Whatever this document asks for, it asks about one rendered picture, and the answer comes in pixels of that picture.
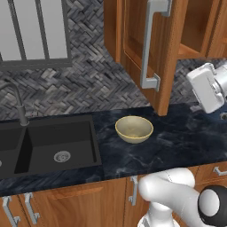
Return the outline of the narrow wooden base cabinet door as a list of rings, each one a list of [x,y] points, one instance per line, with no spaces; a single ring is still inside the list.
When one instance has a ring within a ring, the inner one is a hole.
[[[6,213],[4,212],[3,200],[1,201],[1,204],[0,204],[0,225],[3,227],[12,227],[8,217],[6,216]]]

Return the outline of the black double sink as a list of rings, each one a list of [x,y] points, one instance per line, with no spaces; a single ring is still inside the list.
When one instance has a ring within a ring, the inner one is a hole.
[[[90,115],[0,123],[0,179],[100,164]]]

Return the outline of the grey framed window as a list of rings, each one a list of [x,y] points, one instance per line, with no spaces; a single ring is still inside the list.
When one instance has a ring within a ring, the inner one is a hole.
[[[71,65],[66,0],[0,0],[0,71]]]

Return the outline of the wide wooden base cabinet door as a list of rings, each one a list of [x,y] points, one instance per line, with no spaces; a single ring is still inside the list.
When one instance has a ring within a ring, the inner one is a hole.
[[[33,192],[31,207],[40,217],[33,224],[19,195],[32,227],[122,227],[126,179],[79,184]]]

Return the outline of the dark grey tap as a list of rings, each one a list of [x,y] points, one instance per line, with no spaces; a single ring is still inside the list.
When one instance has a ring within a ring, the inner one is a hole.
[[[19,93],[19,89],[12,82],[6,82],[6,83],[0,85],[0,90],[3,90],[4,88],[7,88],[7,87],[11,88],[14,92],[14,96],[15,96],[16,101],[17,101],[16,107],[18,109],[18,114],[19,114],[19,118],[20,118],[20,125],[22,127],[26,127],[29,124],[29,120],[26,116],[26,108],[22,103],[20,93]]]

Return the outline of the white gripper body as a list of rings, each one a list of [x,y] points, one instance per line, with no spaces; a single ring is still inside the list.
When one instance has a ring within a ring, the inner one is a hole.
[[[225,65],[215,68],[206,63],[187,74],[192,91],[206,114],[225,104]]]

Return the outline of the beige bowl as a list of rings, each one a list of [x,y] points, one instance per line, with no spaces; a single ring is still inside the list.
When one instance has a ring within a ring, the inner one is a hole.
[[[153,125],[146,118],[128,115],[120,118],[115,123],[115,130],[118,136],[130,144],[144,142],[153,133]]]

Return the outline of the wooden drawer front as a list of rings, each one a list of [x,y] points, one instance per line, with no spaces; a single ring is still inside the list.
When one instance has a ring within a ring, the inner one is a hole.
[[[219,167],[221,171],[227,170],[227,160],[206,165],[201,165],[196,174],[197,184],[220,184],[227,186],[227,176],[219,176],[213,172],[214,167]]]

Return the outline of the wooden wall cabinet door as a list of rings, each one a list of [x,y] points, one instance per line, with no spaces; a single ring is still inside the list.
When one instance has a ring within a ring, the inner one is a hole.
[[[159,116],[168,112],[186,7],[180,0],[172,0],[169,17],[162,16],[160,12],[153,15],[147,77],[152,78],[153,74],[160,77],[159,91],[141,88],[142,59],[131,57],[125,51],[121,52],[121,64]]]

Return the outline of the wooden wall cabinet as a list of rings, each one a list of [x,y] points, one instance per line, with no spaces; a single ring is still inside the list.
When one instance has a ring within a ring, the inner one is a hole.
[[[227,59],[227,0],[180,0],[186,4],[180,59]],[[104,0],[105,47],[117,62],[121,52],[142,58],[147,0]]]

